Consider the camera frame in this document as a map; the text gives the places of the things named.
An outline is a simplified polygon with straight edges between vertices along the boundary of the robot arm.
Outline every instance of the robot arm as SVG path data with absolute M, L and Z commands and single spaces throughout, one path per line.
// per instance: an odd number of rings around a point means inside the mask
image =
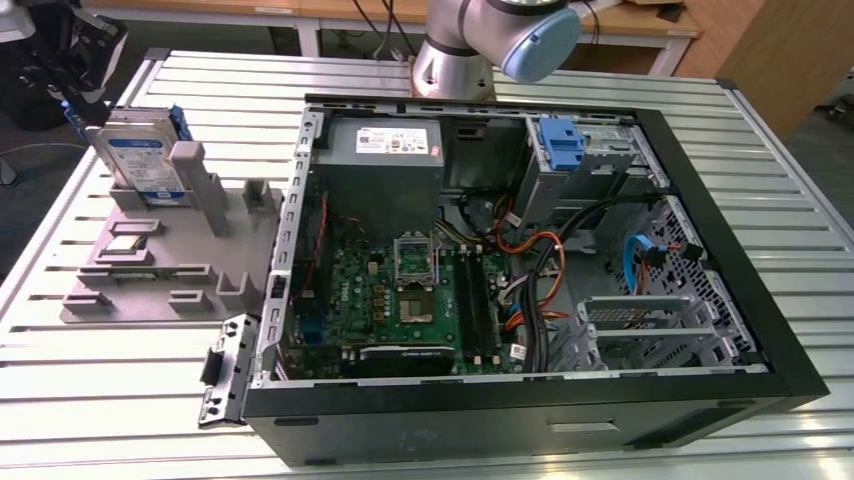
M 28 88 L 45 88 L 88 125 L 101 126 L 100 101 L 124 40 L 124 24 L 80 9 L 78 0 L 0 0 L 0 62 Z
M 480 100 L 492 93 L 492 65 L 515 81 L 536 82 L 566 60 L 580 32 L 566 0 L 432 0 L 415 91 Z

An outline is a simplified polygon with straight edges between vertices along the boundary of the floor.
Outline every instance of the floor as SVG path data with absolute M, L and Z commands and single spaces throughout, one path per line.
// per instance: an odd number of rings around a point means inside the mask
M 295 32 L 259 27 L 183 25 L 128 22 L 131 36 L 116 68 L 105 97 L 121 93 L 144 52 L 149 47 L 169 46 L 184 50 L 233 53 L 299 54 Z M 324 33 L 324 54 L 348 58 L 368 58 L 376 48 L 376 38 Z M 392 44 L 404 50 L 397 36 Z M 6 150 L 29 144 L 21 151 Z M 13 187 L 0 186 L 0 282 L 10 270 L 38 222 L 77 164 L 84 145 L 70 126 L 46 132 L 24 132 L 0 115 L 0 157 L 20 178 Z M 812 180 L 824 192 L 848 223 L 854 224 L 854 129 L 836 125 L 814 113 L 786 142 Z

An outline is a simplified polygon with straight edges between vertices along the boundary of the table leg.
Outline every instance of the table leg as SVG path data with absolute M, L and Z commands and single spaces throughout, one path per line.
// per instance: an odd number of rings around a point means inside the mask
M 316 18 L 295 18 L 299 49 L 303 57 L 320 56 L 320 22 Z
M 672 37 L 668 39 L 667 46 L 664 46 L 662 51 L 658 53 L 658 57 L 655 57 L 655 63 L 652 63 L 650 75 L 655 77 L 672 76 L 672 72 L 676 71 L 676 67 L 682 61 L 682 56 L 684 55 L 684 51 L 690 44 L 691 39 L 688 37 Z

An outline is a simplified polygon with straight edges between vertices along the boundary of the slotted aluminum table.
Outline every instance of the slotted aluminum table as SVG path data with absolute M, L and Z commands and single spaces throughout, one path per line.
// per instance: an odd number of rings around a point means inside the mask
M 303 95 L 405 96 L 407 71 L 389 62 L 172 52 L 144 61 L 120 102 L 177 103 L 224 183 L 257 177 L 285 187 Z M 740 94 L 708 80 L 592 73 L 536 85 L 496 75 L 496 89 L 499 100 L 664 113 L 831 395 L 675 450 L 291 471 L 248 428 L 196 429 L 201 359 L 219 322 L 58 319 L 113 208 L 109 175 L 89 151 L 0 290 L 0 477 L 847 478 L 854 235 Z

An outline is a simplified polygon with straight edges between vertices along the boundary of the case side panel hinge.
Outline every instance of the case side panel hinge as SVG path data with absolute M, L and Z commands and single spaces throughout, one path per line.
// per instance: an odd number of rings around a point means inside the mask
M 223 322 L 216 346 L 208 349 L 201 371 L 207 385 L 199 412 L 199 428 L 243 426 L 243 402 L 251 382 L 252 353 L 259 320 L 237 315 Z

